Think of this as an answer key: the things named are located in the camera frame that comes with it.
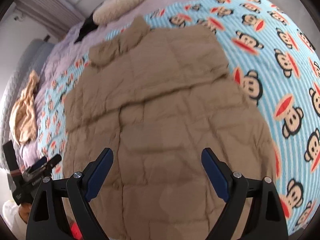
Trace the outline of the person's left hand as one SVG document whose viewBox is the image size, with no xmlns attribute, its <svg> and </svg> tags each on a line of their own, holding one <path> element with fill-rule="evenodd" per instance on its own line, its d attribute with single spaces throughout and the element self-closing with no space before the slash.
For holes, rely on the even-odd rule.
<svg viewBox="0 0 320 240">
<path fill-rule="evenodd" d="M 21 219 L 27 223 L 29 219 L 29 215 L 31 212 L 32 205 L 30 203 L 22 203 L 18 208 L 18 213 L 21 217 Z"/>
</svg>

